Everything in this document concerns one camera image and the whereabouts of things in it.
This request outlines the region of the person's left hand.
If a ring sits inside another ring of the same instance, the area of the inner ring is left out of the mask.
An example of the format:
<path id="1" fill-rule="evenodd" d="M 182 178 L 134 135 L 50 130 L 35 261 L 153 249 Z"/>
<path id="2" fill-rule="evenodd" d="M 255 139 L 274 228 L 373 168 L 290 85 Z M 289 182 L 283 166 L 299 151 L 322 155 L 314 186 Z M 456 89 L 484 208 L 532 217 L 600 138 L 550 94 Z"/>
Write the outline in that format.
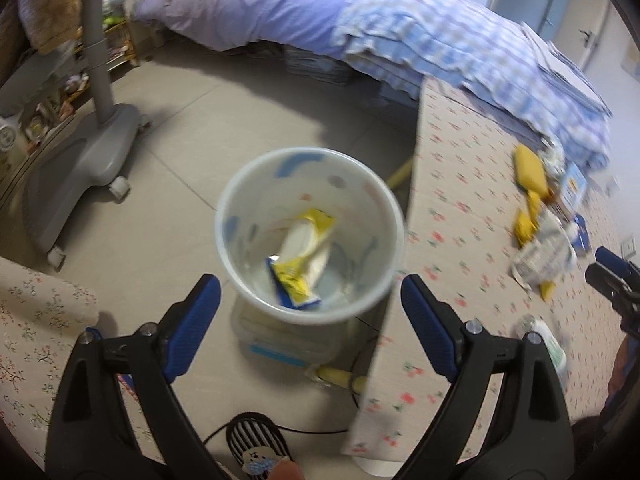
<path id="1" fill-rule="evenodd" d="M 268 480 L 305 480 L 305 476 L 298 463 L 284 458 L 274 465 Z"/>

